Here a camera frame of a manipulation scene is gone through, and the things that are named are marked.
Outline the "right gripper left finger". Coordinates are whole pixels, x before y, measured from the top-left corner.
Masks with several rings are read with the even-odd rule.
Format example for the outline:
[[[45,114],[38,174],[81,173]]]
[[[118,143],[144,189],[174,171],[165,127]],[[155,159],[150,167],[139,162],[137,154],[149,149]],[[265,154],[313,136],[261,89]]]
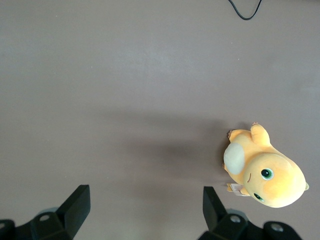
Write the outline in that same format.
[[[55,211],[45,211],[16,226],[0,221],[2,240],[72,240],[90,213],[90,186],[79,185]]]

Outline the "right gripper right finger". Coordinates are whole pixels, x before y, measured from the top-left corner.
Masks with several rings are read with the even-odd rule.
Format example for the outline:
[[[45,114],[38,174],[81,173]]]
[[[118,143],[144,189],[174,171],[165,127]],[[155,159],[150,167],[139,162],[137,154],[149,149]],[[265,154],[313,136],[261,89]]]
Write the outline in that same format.
[[[200,240],[300,240],[301,236],[288,224],[267,221],[260,228],[238,210],[225,209],[212,186],[203,188],[202,212],[208,230]]]

